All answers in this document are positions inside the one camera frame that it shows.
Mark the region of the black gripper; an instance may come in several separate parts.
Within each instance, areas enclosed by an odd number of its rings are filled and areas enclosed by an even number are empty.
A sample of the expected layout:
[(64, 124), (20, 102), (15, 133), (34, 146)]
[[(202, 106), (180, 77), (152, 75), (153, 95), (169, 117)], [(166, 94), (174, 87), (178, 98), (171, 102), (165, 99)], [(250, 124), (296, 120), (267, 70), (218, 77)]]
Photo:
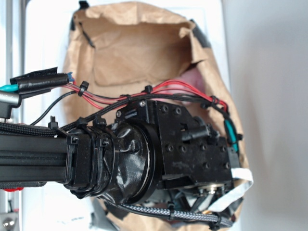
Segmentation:
[(186, 211), (221, 212), (231, 203), (238, 153), (211, 124), (183, 106), (140, 100), (117, 111), (116, 205), (173, 200)]

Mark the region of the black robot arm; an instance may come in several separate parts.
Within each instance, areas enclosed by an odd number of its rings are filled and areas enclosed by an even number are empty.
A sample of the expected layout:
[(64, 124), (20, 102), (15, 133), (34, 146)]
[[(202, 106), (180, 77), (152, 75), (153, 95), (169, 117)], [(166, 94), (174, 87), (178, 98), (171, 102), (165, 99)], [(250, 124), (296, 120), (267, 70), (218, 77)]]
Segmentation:
[(59, 137), (1, 135), (0, 187), (40, 187), (54, 181), (77, 198), (113, 205), (163, 204), (188, 209), (185, 196), (233, 187), (238, 153), (185, 107), (143, 100), (119, 111), (111, 125), (97, 118)]

